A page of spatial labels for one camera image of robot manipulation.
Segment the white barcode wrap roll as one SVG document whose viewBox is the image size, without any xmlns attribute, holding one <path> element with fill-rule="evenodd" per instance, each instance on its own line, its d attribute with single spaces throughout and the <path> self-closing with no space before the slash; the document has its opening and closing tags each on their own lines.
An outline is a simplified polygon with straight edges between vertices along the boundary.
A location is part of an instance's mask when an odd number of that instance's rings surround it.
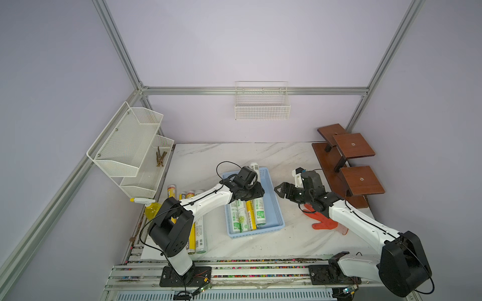
<svg viewBox="0 0 482 301">
<path fill-rule="evenodd" d="M 207 252 L 207 235 L 203 217 L 198 218 L 195 222 L 195 249 L 196 253 Z"/>
</svg>

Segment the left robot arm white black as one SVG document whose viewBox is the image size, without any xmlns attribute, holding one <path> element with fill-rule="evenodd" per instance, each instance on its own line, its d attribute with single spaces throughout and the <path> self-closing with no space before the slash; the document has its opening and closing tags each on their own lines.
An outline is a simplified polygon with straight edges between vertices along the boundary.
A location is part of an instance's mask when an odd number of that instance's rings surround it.
<svg viewBox="0 0 482 301">
<path fill-rule="evenodd" d="M 257 173 L 244 166 L 237 174 L 221 179 L 212 189 L 193 198 L 166 199 L 150 222 L 148 236 L 180 276 L 194 269 L 186 250 L 193 224 L 207 213 L 234 201 L 250 201 L 264 195 Z"/>
</svg>

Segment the white mesh shelf basket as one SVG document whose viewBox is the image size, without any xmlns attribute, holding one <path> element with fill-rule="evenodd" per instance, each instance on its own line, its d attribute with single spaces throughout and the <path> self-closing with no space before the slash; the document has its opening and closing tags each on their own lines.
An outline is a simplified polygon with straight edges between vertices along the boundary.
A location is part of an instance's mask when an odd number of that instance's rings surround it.
<svg viewBox="0 0 482 301">
<path fill-rule="evenodd" d="M 135 178 L 162 120 L 163 114 L 124 102 L 86 155 L 110 178 Z"/>
<path fill-rule="evenodd" d="M 153 199 L 158 191 L 173 145 L 174 140 L 155 135 L 140 166 L 138 175 L 135 178 L 124 178 L 120 182 L 120 189 L 130 198 Z M 156 166 L 157 147 L 168 153 L 164 159 L 163 167 Z"/>
</svg>

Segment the brown clips in basket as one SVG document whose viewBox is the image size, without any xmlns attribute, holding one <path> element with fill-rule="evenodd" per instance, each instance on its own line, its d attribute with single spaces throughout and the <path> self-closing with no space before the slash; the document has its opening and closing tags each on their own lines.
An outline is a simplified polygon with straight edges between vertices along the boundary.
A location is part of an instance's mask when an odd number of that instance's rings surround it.
<svg viewBox="0 0 482 301">
<path fill-rule="evenodd" d="M 164 166 L 164 159 L 168 153 L 165 150 L 161 150 L 160 147 L 157 147 L 156 150 L 156 166 L 163 167 Z"/>
</svg>

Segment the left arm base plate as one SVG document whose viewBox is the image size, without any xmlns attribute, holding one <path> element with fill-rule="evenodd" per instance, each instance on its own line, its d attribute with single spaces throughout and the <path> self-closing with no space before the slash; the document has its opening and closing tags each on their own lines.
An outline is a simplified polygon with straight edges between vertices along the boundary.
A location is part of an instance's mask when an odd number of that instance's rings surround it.
<svg viewBox="0 0 482 301">
<path fill-rule="evenodd" d="M 212 267 L 193 266 L 184 275 L 180 275 L 170 266 L 163 268 L 159 281 L 160 287 L 200 287 L 211 279 Z"/>
</svg>

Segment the upper white mesh shelf basket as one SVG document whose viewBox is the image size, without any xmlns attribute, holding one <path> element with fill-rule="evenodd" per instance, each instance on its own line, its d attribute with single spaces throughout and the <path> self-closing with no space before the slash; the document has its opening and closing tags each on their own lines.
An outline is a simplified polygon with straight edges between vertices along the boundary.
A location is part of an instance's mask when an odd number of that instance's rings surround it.
<svg viewBox="0 0 482 301">
<path fill-rule="evenodd" d="M 135 178 L 162 120 L 163 114 L 124 102 L 86 155 L 110 178 Z"/>
</svg>

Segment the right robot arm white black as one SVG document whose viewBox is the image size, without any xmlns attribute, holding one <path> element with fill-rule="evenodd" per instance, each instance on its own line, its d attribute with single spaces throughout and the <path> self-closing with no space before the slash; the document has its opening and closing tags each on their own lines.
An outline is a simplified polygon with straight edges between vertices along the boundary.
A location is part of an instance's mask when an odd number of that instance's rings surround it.
<svg viewBox="0 0 482 301">
<path fill-rule="evenodd" d="M 315 171 L 296 169 L 293 184 L 283 182 L 276 194 L 299 205 L 308 204 L 315 213 L 333 220 L 368 243 L 376 255 L 340 252 L 329 264 L 345 277 L 381 282 L 398 297 L 407 297 L 426 281 L 432 271 L 417 235 L 387 227 L 370 218 L 334 192 L 327 192 Z"/>
</svg>

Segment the lower white mesh shelf basket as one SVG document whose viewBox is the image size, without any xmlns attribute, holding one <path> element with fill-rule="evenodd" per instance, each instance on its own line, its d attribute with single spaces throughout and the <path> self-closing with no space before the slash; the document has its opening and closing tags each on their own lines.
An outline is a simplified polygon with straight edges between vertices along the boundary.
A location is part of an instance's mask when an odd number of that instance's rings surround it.
<svg viewBox="0 0 482 301">
<path fill-rule="evenodd" d="M 138 175 L 135 178 L 124 178 L 120 182 L 120 189 L 130 198 L 153 199 L 158 191 L 173 145 L 174 140 L 155 135 L 140 166 Z M 156 166 L 157 147 L 168 153 L 164 159 L 163 167 Z"/>
</svg>

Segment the red rubber glove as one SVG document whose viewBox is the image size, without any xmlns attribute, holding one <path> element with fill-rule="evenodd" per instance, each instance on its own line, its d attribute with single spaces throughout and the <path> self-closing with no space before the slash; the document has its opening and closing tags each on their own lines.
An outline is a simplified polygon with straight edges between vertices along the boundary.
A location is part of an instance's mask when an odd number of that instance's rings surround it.
<svg viewBox="0 0 482 301">
<path fill-rule="evenodd" d="M 308 217 L 315 220 L 316 223 L 312 224 L 312 228 L 315 230 L 334 230 L 338 227 L 338 223 L 325 215 L 315 211 L 309 204 L 304 204 L 302 212 Z"/>
</svg>

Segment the yellow red chef wrap roll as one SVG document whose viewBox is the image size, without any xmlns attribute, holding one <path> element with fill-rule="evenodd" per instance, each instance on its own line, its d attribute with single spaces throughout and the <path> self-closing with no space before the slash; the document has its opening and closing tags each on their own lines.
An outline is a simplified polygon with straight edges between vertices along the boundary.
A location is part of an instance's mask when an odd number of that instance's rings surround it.
<svg viewBox="0 0 482 301">
<path fill-rule="evenodd" d="M 193 198 L 195 196 L 194 191 L 189 191 L 187 193 L 187 199 Z M 192 223 L 190 235 L 187 243 L 187 251 L 189 255 L 194 255 L 196 253 L 196 234 L 195 234 L 195 223 Z"/>
</svg>

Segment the white green grape wrap roll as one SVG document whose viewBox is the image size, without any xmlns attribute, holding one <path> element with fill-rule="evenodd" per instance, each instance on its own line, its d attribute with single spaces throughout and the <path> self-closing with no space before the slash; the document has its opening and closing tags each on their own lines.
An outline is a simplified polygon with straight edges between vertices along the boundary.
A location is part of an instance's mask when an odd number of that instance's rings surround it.
<svg viewBox="0 0 482 301">
<path fill-rule="evenodd" d="M 237 207 L 237 211 L 238 211 L 238 220 L 239 220 L 239 223 L 240 223 L 240 226 L 241 226 L 241 232 L 242 233 L 249 232 L 249 231 L 251 231 L 251 226 L 250 226 L 250 223 L 249 223 L 249 218 L 248 218 L 247 208 L 246 208 L 245 202 L 241 201 L 241 200 L 237 200 L 236 203 L 237 203 L 236 207 Z"/>
</svg>

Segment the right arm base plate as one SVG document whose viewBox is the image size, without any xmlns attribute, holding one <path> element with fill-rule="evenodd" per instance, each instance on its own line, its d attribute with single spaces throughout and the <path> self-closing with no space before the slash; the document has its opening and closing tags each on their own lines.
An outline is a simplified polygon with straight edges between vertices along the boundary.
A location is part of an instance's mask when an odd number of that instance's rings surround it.
<svg viewBox="0 0 482 301">
<path fill-rule="evenodd" d="M 360 285 L 362 282 L 359 277 L 344 275 L 334 265 L 310 265 L 308 271 L 313 285 Z"/>
</svg>

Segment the brown wooden tiered stand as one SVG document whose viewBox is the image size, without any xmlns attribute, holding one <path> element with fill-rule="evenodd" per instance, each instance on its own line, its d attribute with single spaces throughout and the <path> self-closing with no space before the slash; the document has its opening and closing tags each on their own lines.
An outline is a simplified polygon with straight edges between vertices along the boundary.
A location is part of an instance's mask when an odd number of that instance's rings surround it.
<svg viewBox="0 0 482 301">
<path fill-rule="evenodd" d="M 340 124 L 317 129 L 325 140 L 312 144 L 331 190 L 355 208 L 368 208 L 368 196 L 385 189 L 370 166 L 353 166 L 353 159 L 370 158 L 375 151 L 359 133 L 350 134 Z"/>
</svg>

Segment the yellow icon wrap roll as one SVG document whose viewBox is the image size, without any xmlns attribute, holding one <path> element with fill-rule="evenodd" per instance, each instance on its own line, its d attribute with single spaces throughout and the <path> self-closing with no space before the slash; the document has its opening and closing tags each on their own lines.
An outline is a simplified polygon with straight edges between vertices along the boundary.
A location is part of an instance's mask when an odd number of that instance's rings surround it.
<svg viewBox="0 0 482 301">
<path fill-rule="evenodd" d="M 168 192 L 168 198 L 174 198 L 176 199 L 177 193 L 176 193 L 176 185 L 175 184 L 169 184 L 167 187 L 167 192 Z M 176 223 L 177 219 L 176 218 L 171 218 L 172 223 Z"/>
</svg>

